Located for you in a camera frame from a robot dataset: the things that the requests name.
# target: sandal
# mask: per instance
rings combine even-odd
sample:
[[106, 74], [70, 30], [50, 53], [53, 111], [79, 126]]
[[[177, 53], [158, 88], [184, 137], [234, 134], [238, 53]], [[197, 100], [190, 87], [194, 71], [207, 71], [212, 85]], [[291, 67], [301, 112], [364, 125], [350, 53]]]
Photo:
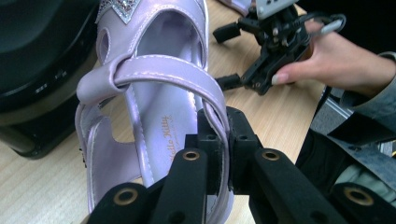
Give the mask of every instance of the sandal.
[[219, 1], [225, 6], [235, 9], [243, 16], [246, 16], [248, 14], [248, 9], [252, 4], [252, 0], [219, 0]]
[[[223, 143], [219, 191], [208, 196], [208, 223], [231, 212], [230, 127], [224, 97], [207, 71], [205, 1], [102, 1], [96, 51], [102, 66], [78, 84], [76, 129], [88, 173], [90, 212], [108, 190], [142, 177], [149, 187], [167, 175], [185, 135], [197, 133], [197, 111]], [[134, 142], [114, 140], [99, 104], [124, 94]]]

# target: sleeve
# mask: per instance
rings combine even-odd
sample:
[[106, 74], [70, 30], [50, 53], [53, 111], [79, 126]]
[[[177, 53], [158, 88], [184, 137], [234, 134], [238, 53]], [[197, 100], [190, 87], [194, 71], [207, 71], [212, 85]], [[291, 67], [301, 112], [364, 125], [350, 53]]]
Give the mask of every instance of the sleeve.
[[[394, 52], [385, 52], [380, 56], [396, 61]], [[372, 99], [356, 92], [345, 91], [341, 98], [341, 106], [374, 119], [396, 132], [396, 76], [384, 90]]]
[[355, 183], [364, 186], [396, 207], [396, 191], [360, 164], [355, 163], [348, 166], [335, 181], [335, 184], [341, 183]]

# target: black machine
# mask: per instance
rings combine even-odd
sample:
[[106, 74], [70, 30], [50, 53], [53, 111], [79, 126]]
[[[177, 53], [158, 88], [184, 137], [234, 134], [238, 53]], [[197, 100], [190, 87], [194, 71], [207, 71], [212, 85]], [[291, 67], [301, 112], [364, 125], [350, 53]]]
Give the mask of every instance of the black machine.
[[99, 1], [0, 2], [0, 141], [38, 159], [75, 130], [79, 79], [96, 62]]
[[[271, 87], [271, 79], [275, 72], [285, 64], [296, 62], [303, 56], [309, 47], [312, 35], [340, 31], [345, 25], [346, 18], [342, 14], [327, 15], [311, 12], [299, 16], [295, 6], [292, 5], [294, 2], [297, 1], [257, 1], [258, 5], [251, 7], [246, 17], [213, 32], [218, 43], [223, 43], [241, 35], [240, 30], [243, 30], [253, 34], [262, 47], [260, 57], [241, 77], [233, 74], [217, 78], [224, 91], [244, 86], [259, 95], [264, 95]], [[304, 22], [309, 20], [322, 22], [324, 27], [317, 33], [308, 34]]]
[[[229, 188], [248, 195], [256, 223], [392, 223], [396, 209], [369, 189], [335, 185], [330, 198], [281, 151], [264, 148], [245, 115], [228, 107], [231, 125]], [[206, 195], [215, 195], [219, 139], [203, 110], [198, 134], [186, 135], [167, 177], [149, 188], [124, 183], [109, 190], [87, 223], [205, 223]]]

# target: wooden table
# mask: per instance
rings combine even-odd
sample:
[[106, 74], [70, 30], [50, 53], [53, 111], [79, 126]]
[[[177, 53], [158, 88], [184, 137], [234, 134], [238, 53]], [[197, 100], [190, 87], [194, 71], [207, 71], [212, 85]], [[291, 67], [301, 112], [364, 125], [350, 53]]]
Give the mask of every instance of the wooden table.
[[[236, 21], [239, 15], [207, 0], [210, 33]], [[258, 58], [260, 47], [250, 34], [219, 45], [209, 40], [209, 73], [222, 77], [243, 74]], [[316, 109], [323, 86], [314, 81], [273, 87], [264, 96], [243, 88], [226, 91], [227, 105], [242, 110], [265, 147], [283, 151], [297, 159]], [[123, 99], [106, 107], [113, 118], [114, 135], [119, 140], [132, 136], [127, 126]], [[0, 143], [0, 223], [80, 223], [88, 214], [86, 174], [78, 139], [72, 133], [41, 160], [28, 161]], [[254, 223], [247, 197], [235, 197], [227, 223]]]

